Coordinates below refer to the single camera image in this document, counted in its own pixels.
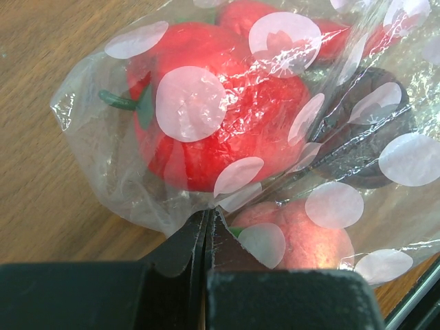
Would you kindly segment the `clear zip top bag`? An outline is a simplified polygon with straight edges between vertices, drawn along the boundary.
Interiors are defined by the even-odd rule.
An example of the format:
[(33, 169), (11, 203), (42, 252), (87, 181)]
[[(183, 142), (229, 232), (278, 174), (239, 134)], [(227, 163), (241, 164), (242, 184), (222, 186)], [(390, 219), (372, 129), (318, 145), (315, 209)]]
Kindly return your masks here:
[(438, 1), (168, 1), (50, 107), (139, 226), (218, 208), (266, 268), (373, 286), (439, 253)]

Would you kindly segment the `fake red chili pepper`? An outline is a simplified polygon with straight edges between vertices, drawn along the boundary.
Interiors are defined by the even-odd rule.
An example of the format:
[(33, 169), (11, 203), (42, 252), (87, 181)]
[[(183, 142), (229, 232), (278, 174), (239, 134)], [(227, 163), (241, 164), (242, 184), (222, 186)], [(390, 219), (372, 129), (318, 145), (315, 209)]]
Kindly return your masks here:
[(262, 1), (233, 1), (217, 14), (216, 24), (238, 34), (251, 55), (268, 70), (333, 61), (343, 53), (352, 25), (310, 19)]

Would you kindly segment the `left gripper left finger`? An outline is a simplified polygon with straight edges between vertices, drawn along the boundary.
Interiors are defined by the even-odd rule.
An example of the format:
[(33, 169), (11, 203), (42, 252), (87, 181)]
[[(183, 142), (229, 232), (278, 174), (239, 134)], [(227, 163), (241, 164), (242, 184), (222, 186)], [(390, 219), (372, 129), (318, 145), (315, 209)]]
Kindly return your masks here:
[(137, 261), (1, 266), (2, 329), (196, 329), (208, 212)]

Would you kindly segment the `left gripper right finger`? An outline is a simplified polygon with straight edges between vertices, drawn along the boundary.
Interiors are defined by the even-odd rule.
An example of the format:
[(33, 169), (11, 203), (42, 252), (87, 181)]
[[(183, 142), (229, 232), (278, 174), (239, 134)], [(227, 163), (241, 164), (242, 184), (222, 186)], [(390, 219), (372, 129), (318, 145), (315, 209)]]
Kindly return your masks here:
[(215, 209), (206, 233), (207, 329), (384, 329), (373, 290), (346, 270), (270, 270)]

